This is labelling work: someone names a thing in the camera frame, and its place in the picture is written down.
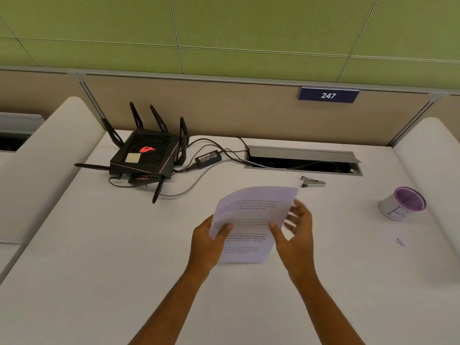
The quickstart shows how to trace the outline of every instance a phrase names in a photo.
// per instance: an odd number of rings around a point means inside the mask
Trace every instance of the black router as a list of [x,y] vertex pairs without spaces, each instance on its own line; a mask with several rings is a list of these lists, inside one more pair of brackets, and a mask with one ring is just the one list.
[[110,167],[76,163],[77,167],[108,170],[113,178],[129,178],[132,186],[158,183],[153,197],[153,203],[160,195],[163,182],[171,179],[174,166],[182,166],[187,158],[186,150],[189,144],[189,133],[184,118],[180,118],[179,136],[169,134],[168,128],[155,110],[150,109],[161,132],[144,128],[139,114],[132,102],[129,103],[137,129],[124,142],[105,116],[101,116],[110,138],[120,150],[110,160]]

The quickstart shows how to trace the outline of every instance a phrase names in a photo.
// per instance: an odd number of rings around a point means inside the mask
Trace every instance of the beige partition panel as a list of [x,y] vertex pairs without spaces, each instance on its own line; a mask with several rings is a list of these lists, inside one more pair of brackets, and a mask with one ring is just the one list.
[[85,75],[115,128],[134,129],[132,100],[147,128],[153,104],[177,133],[387,145],[432,94],[361,91],[353,104],[298,101],[300,87]]
[[0,70],[0,111],[40,114],[47,119],[69,97],[79,97],[100,120],[77,77]]
[[460,96],[444,96],[438,99],[418,118],[403,136],[427,117],[437,117],[440,119],[460,143]]

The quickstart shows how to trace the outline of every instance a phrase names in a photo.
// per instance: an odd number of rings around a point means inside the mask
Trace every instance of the purple rim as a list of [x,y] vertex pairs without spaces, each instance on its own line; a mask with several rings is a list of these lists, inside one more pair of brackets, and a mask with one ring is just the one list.
[[[414,194],[416,194],[416,195],[420,198],[420,200],[422,201],[422,203],[423,203],[422,208],[421,208],[421,209],[413,209],[413,208],[411,208],[411,207],[405,205],[405,204],[401,201],[401,199],[398,197],[398,194],[397,194],[398,190],[402,190],[402,189],[409,190],[409,191],[413,192]],[[409,210],[411,210],[411,211],[413,211],[413,212],[421,212],[423,209],[426,208],[426,201],[425,201],[425,198],[424,198],[424,197],[422,196],[422,194],[421,194],[420,192],[418,192],[417,190],[414,190],[414,189],[412,189],[412,188],[408,188],[407,186],[400,186],[399,188],[396,188],[396,189],[395,189],[394,194],[395,194],[395,199],[396,199],[396,201],[398,201],[398,203],[399,203],[402,207],[404,207],[405,209],[409,209]]]

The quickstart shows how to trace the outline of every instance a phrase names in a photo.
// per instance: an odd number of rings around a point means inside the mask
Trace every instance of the green wall panel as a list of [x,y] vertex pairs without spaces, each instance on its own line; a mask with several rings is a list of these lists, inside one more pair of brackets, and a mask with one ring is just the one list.
[[11,37],[13,38],[14,35],[11,33],[11,31],[8,30],[8,27],[5,25],[5,23],[0,19],[0,37]]
[[169,0],[0,0],[18,38],[176,45]]
[[180,46],[350,54],[374,0],[172,0]]
[[21,40],[40,66],[180,74],[176,47]]
[[340,82],[460,88],[460,64],[350,58]]
[[460,0],[378,0],[357,56],[460,61]]
[[16,39],[0,39],[0,65],[35,65]]
[[336,81],[346,57],[180,49],[184,74]]

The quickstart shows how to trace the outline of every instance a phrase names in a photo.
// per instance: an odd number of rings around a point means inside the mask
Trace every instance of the cup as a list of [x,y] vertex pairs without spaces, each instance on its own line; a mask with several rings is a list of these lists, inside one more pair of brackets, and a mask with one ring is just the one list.
[[406,186],[396,188],[393,194],[379,202],[379,209],[391,220],[403,220],[413,212],[421,212],[426,208],[423,196]]

